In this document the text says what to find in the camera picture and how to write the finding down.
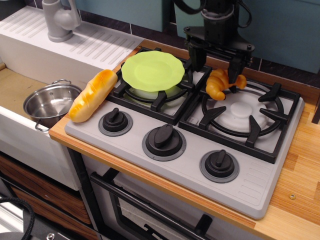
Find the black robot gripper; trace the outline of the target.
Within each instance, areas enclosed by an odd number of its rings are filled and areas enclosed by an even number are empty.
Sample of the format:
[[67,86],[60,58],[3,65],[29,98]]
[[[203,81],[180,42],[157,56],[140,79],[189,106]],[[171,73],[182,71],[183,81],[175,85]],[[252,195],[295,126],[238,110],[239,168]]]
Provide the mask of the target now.
[[236,93],[237,87],[233,84],[244,68],[251,65],[255,46],[240,36],[236,27],[187,26],[183,31],[192,69],[199,72],[206,63],[207,54],[228,61],[228,89]]

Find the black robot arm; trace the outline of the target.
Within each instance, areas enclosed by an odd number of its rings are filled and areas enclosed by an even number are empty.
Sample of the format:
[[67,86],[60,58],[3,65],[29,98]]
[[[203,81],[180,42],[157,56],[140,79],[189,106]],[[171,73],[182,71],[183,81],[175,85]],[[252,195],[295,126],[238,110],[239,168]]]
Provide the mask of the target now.
[[255,46],[238,32],[252,22],[249,7],[242,0],[201,0],[198,8],[190,7],[183,0],[174,3],[186,14],[201,13],[203,18],[203,26],[183,29],[193,70],[200,70],[207,54],[212,54],[229,62],[228,82],[234,84],[244,68],[251,65],[255,50]]

